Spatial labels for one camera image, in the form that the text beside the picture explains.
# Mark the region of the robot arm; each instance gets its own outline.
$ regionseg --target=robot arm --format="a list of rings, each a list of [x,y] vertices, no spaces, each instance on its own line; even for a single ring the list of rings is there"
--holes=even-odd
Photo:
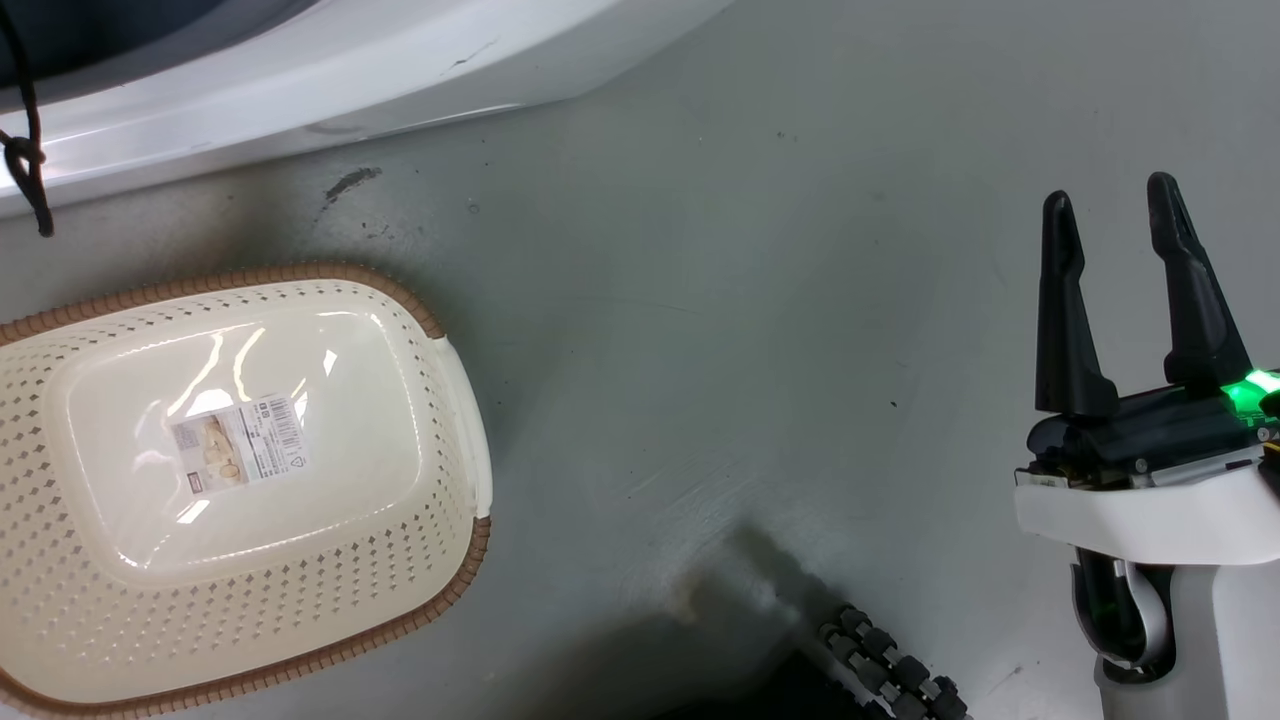
[[[1076,548],[1108,720],[1275,717],[1280,374],[1249,361],[1174,178],[1147,201],[1172,351],[1169,386],[1125,397],[1093,348],[1070,200],[1044,202],[1036,406],[1056,415],[1028,436],[1018,521]]]

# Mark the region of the brown basket rim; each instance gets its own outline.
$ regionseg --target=brown basket rim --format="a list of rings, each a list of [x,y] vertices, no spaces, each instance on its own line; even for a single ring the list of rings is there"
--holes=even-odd
[[[88,320],[101,315],[129,310],[142,305],[151,305],[164,300],[187,297],[214,292],[219,290],[236,290],[261,284],[306,281],[306,279],[342,279],[369,286],[399,302],[408,311],[430,338],[443,338],[444,331],[435,316],[422,305],[422,301],[398,282],[361,265],[347,263],[301,263],[296,265],[282,265],[271,268],[251,268],[220,273],[216,275],[204,275],[172,281],[155,286],[146,286],[137,290],[118,292],[105,297],[86,300],[74,305],[67,305],[55,310],[45,310],[35,315],[28,315],[19,320],[0,325],[0,347],[18,342],[28,337],[49,332],[55,328]],[[260,691],[293,680],[303,675],[337,665],[343,660],[351,660],[358,655],[384,646],[394,639],[399,639],[408,633],[426,625],[439,618],[462,593],[471,585],[480,564],[484,561],[485,551],[489,547],[489,518],[476,518],[471,527],[471,541],[462,566],[453,575],[453,579],[435,594],[431,600],[416,609],[375,625],[362,633],[349,638],[330,643],[325,647],[306,652],[288,660],[282,660],[271,665],[265,665],[256,670],[232,675],[209,683],[201,683],[177,691],[145,696],[131,700],[122,700],[105,703],[72,703],[63,702],[36,693],[4,671],[0,667],[0,702],[24,712],[33,717],[47,720],[61,720],[67,717],[95,717],[95,719],[125,719],[150,717],[163,712],[173,712],[188,707],[197,707],[242,696],[253,691]]]

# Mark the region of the label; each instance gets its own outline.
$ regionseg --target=label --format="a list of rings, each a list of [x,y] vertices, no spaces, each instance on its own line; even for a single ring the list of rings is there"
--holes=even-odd
[[[311,464],[288,397],[269,395],[172,425],[192,495],[220,492]]]

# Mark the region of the gray floor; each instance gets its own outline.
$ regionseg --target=gray floor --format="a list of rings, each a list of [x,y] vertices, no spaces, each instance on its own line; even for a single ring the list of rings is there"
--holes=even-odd
[[[0,223],[0,314],[298,259],[442,315],[495,468],[440,623],[189,717],[635,717],[864,605],[977,717],[1100,715],[1019,534],[1039,205],[1074,193],[1123,392],[1162,382],[1143,183],[1183,181],[1280,364],[1280,5],[740,0],[603,90]],[[381,174],[326,204],[360,168]]]

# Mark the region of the black rope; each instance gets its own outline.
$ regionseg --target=black rope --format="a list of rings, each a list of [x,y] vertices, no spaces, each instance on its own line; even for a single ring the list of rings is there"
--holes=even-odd
[[[0,33],[9,44],[9,53],[13,55],[13,67],[18,76],[18,90],[22,92],[22,105],[27,110],[27,135],[29,137],[13,137],[0,131],[0,143],[4,143],[4,164],[13,176],[14,184],[22,191],[22,196],[31,202],[32,211],[36,213],[36,224],[40,234],[51,237],[54,234],[54,213],[49,209],[49,200],[45,197],[45,182],[40,177],[40,165],[45,161],[45,154],[40,150],[40,111],[36,109],[36,81],[31,76],[31,65],[27,63],[27,50],[22,46],[18,29],[13,26],[9,12],[0,3]]]

